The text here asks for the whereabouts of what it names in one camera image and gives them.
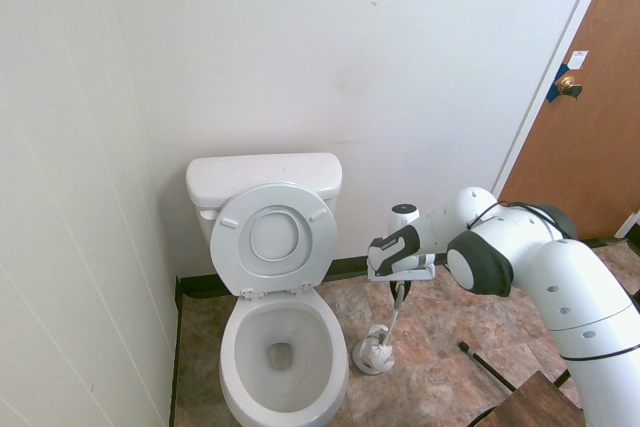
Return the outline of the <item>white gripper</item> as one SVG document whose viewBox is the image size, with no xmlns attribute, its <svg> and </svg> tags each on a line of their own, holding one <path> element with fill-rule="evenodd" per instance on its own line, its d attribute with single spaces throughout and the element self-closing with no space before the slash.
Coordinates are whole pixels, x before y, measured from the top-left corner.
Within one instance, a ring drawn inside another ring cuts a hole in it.
<svg viewBox="0 0 640 427">
<path fill-rule="evenodd" d="M 432 280 L 435 278 L 435 265 L 428 264 L 415 269 L 405 270 L 389 275 L 377 275 L 375 271 L 368 266 L 367 277 L 372 282 L 390 282 L 390 289 L 393 298 L 398 297 L 398 281 L 402 282 L 403 298 L 406 298 L 411 289 L 410 281 Z"/>
</svg>

